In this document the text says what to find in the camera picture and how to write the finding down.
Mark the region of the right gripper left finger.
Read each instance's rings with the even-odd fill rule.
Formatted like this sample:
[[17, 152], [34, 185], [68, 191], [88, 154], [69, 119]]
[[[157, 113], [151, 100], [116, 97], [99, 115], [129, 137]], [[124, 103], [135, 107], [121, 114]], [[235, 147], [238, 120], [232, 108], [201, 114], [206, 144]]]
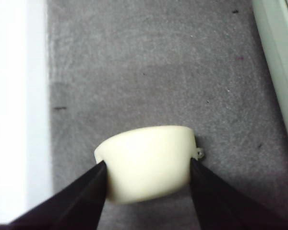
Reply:
[[107, 194], [107, 167], [98, 163], [69, 186], [11, 223], [11, 230], [95, 230]]

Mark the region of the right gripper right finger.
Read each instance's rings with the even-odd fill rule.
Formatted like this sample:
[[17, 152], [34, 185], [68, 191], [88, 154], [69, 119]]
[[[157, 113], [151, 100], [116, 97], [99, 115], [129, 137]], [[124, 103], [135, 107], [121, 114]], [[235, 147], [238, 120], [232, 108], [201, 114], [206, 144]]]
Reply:
[[190, 190], [203, 230], [288, 230], [288, 221], [190, 160]]

